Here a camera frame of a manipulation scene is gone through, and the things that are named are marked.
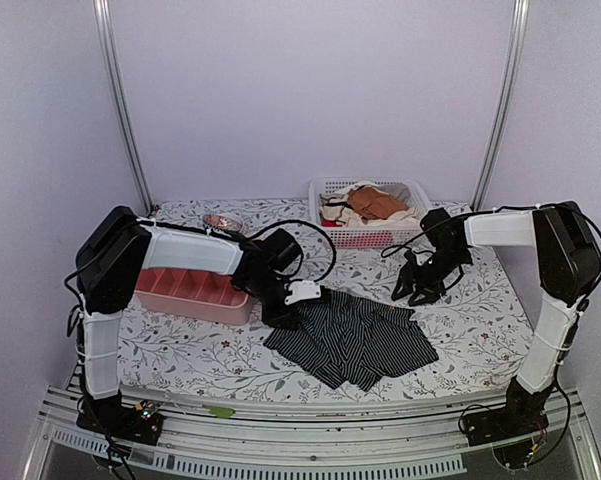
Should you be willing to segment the navy striped underwear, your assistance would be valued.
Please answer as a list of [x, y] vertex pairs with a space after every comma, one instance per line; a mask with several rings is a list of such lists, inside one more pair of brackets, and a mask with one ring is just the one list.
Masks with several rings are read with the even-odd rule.
[[264, 346], [331, 389], [348, 382], [367, 392], [439, 360], [412, 309], [332, 291], [298, 312], [300, 328], [275, 329]]

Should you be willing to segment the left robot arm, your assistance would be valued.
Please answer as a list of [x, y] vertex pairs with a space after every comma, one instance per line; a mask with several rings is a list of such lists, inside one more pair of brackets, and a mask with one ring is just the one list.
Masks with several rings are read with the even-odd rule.
[[228, 276], [262, 305], [262, 321], [272, 328], [299, 326], [297, 309], [278, 275], [278, 251], [241, 234], [143, 219], [125, 206], [114, 208], [76, 255], [65, 287], [77, 299], [82, 318], [83, 375], [95, 399], [91, 419], [108, 434], [128, 426], [128, 412], [112, 397], [119, 392], [118, 334], [141, 271], [171, 268]]

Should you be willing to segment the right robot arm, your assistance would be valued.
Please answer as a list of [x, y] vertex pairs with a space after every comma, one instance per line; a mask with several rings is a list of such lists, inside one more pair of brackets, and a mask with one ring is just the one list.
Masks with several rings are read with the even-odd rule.
[[509, 391], [527, 397], [552, 389], [560, 361], [589, 297], [601, 282], [601, 231], [574, 201], [535, 206], [502, 206], [491, 211], [451, 216], [443, 208], [429, 211], [421, 234], [432, 247], [418, 261], [409, 241], [385, 248], [389, 257], [403, 252], [393, 299], [407, 297], [412, 306], [437, 301], [445, 279], [471, 264], [478, 247], [529, 247], [537, 258], [541, 310], [526, 357]]

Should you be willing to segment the pink plastic divider box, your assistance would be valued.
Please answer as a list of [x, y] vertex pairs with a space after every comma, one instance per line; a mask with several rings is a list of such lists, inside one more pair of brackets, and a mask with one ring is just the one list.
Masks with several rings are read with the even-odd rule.
[[204, 271], [142, 270], [135, 295], [151, 311], [233, 326], [246, 324], [252, 308], [251, 297], [229, 276]]

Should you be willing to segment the red patterned bowl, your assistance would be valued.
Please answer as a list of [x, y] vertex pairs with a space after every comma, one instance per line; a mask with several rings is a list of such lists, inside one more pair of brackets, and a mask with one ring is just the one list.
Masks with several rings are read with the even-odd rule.
[[203, 224], [210, 229], [228, 233], [242, 233], [244, 231], [243, 220], [233, 214], [208, 213], [202, 217], [202, 220]]

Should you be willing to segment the floral table mat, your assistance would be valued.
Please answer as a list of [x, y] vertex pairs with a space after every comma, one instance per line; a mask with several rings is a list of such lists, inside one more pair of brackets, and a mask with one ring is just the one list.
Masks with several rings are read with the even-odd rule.
[[495, 253], [477, 249], [439, 301], [392, 301], [400, 261], [346, 250], [328, 304], [273, 329], [255, 304], [241, 326], [151, 313], [91, 323], [87, 384], [275, 403], [369, 403], [502, 390], [529, 351], [532, 326]]

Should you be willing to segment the white plastic laundry basket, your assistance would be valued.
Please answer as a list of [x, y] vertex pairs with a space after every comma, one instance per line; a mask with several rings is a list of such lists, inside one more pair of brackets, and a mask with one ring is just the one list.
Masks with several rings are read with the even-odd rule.
[[309, 184], [311, 220], [338, 248], [383, 248], [421, 232], [432, 209], [415, 181], [320, 178]]

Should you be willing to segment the pile of clothes in basket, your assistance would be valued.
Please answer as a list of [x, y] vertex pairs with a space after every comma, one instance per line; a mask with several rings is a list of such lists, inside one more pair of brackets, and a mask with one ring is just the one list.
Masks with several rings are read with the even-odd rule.
[[380, 185], [360, 181], [319, 195], [319, 215], [326, 227], [418, 227], [428, 208], [404, 183]]

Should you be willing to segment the green leaf scrap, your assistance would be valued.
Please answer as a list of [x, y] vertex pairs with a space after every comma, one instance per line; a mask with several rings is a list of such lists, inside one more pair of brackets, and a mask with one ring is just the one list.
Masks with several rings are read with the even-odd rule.
[[204, 408], [216, 418], [230, 419], [235, 415], [235, 410], [230, 407], [223, 407], [218, 405], [205, 405]]

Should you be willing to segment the front aluminium rail base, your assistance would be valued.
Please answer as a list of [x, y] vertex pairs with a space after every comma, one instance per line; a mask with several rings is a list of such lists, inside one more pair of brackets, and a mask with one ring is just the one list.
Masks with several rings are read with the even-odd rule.
[[[151, 399], [164, 415], [154, 446], [129, 445], [120, 464], [104, 437], [77, 426], [76, 386], [49, 388], [25, 458], [26, 479], [601, 479], [601, 455], [575, 390], [553, 394], [534, 462], [497, 461], [458, 423], [499, 407], [500, 391], [386, 403], [258, 403], [127, 387], [123, 402]], [[216, 418], [205, 405], [230, 407]]]

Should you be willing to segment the left aluminium frame post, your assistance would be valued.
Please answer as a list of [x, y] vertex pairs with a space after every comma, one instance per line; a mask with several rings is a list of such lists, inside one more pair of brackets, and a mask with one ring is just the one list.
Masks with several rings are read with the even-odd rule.
[[145, 213], [150, 213], [153, 210], [154, 201], [139, 154], [124, 91], [112, 22], [111, 2], [107, 0], [94, 0], [93, 7], [96, 29], [104, 60], [105, 74], [111, 90], [114, 112], [122, 136], [123, 147], [142, 208]]

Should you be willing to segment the aluminium frame post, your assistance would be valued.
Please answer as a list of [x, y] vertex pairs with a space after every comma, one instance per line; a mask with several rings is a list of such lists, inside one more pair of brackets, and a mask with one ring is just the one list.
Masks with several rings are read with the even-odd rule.
[[489, 186], [496, 169], [496, 163], [504, 136], [508, 113], [514, 94], [516, 79], [524, 50], [526, 25], [528, 21], [530, 2], [516, 0], [513, 4], [513, 14], [510, 26], [509, 43], [506, 52], [504, 72], [500, 86], [498, 101], [491, 131], [486, 145], [482, 166], [477, 177], [477, 183], [471, 199], [471, 208], [480, 210], [486, 201]]
[[96, 29], [104, 60], [105, 74], [111, 90], [114, 112], [122, 136], [123, 147], [142, 208], [145, 213], [150, 213], [153, 210], [154, 201], [139, 154], [124, 91], [112, 22], [111, 2], [107, 0], [94, 0], [93, 7]]

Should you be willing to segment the right aluminium frame post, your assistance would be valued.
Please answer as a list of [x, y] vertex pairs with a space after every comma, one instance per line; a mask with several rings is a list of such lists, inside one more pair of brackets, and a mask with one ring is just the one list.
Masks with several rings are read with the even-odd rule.
[[509, 43], [506, 52], [504, 72], [500, 86], [498, 101], [491, 131], [486, 145], [482, 166], [477, 177], [477, 183], [471, 199], [471, 208], [480, 210], [486, 201], [489, 186], [496, 169], [496, 163], [504, 136], [508, 113], [514, 94], [516, 79], [524, 50], [526, 25], [528, 21], [530, 2], [516, 0], [513, 4], [513, 14], [510, 26]]

